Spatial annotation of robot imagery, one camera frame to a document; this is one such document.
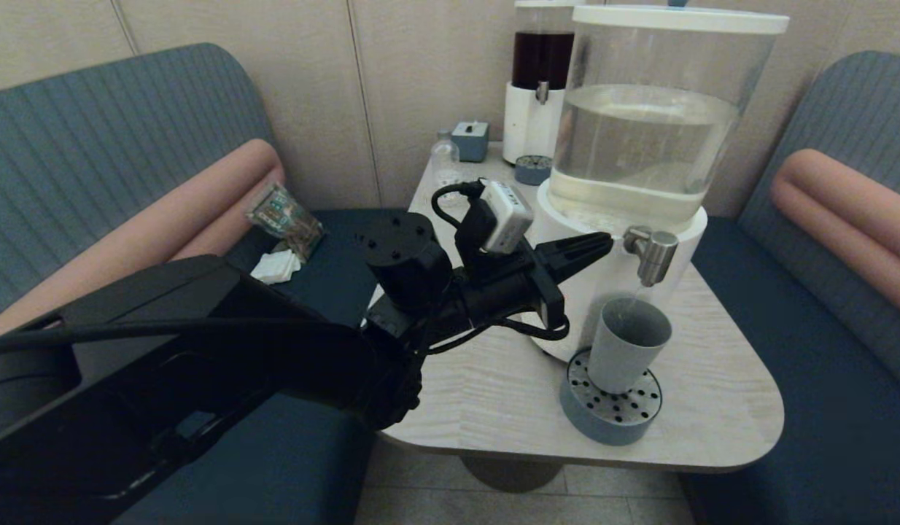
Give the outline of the white napkin stack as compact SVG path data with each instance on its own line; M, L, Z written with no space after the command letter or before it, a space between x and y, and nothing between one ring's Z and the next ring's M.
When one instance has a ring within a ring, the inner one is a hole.
M252 278L272 285L290 281L291 276L300 271L301 260L292 250L263 254L250 272Z

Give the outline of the clear plastic bottle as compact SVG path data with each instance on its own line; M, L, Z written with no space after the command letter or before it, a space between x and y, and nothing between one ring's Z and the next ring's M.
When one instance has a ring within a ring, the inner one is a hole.
M437 132L437 141L430 150L430 167L439 187L462 182L459 147L452 140L450 130Z

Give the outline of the grey perforated drip tray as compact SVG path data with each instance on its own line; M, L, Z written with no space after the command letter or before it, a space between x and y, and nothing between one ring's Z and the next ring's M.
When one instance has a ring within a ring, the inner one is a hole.
M587 438L608 446L639 441L663 408L662 386L650 369L626 392L599 388L588 372L590 346L580 348L567 363L558 400L564 415Z

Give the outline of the large clear water dispenser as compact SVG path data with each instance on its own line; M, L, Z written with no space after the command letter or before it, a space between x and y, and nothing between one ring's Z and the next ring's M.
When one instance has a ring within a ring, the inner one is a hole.
M534 339L567 361L590 346L603 303L664 307L709 223L703 200L786 15L706 7L601 4L574 10L575 44L549 179L529 241L603 232L611 252L560 286L570 332ZM622 236L666 230L679 246L663 282L644 288Z

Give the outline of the blue ribbed sofa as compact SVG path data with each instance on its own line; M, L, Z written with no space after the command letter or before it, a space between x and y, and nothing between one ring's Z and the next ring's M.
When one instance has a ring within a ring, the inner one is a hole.
M263 104L214 44L0 92L0 313L253 139L273 146ZM376 280L357 232L384 215L337 211L294 284L268 286L359 327ZM275 243L252 224L227 254L202 255L250 275ZM373 430L354 416L277 392L115 521L353 525L371 445Z
M681 478L700 525L900 525L900 312L773 205L773 177L801 149L900 194L900 55L827 67L743 212L711 217L694 254L785 411L760 461Z

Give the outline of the grey plastic cup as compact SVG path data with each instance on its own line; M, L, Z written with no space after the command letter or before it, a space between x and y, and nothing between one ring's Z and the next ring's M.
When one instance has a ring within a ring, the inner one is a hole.
M632 389L672 335L670 319L653 303L610 297L597 318L587 365L593 385L610 394Z

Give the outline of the green snack packet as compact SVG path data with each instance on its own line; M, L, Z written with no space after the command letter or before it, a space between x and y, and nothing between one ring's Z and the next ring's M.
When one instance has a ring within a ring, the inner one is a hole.
M277 182L265 184L250 200L244 215L279 239L303 264L312 257L325 236L322 222Z

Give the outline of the pink bolster cushion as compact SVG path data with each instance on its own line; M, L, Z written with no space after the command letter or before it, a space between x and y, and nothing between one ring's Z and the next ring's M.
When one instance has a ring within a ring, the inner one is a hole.
M769 194L812 237L900 312L900 194L814 149L789 155Z
M225 255L252 229L246 210L284 184L278 153L253 139L171 190L34 287L3 313L0 335L147 267Z

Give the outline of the small grey drip tray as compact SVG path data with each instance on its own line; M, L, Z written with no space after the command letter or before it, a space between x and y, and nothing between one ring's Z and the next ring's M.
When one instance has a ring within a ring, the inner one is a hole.
M516 159L514 170L516 181L529 186L540 186L550 177L553 168L553 159L544 156L529 154Z

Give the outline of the small dark liquid dispenser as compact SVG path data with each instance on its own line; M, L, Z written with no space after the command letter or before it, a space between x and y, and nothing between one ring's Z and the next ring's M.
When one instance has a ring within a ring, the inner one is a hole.
M505 86L503 159L552 157L562 115L575 29L573 10L587 0L516 0L511 79ZM539 81L549 83L547 103L535 100Z

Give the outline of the small blue tissue box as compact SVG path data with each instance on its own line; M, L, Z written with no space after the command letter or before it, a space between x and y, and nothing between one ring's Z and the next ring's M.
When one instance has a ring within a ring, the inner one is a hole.
M461 163L483 163L488 153L488 122L459 122L451 133Z

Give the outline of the large metal dispenser tap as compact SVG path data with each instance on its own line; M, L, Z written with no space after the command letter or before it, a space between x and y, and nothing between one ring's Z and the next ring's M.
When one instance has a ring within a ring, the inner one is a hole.
M622 236L624 250L639 258L637 276L641 286L653 288L663 282L679 246L679 239L666 230L633 225Z

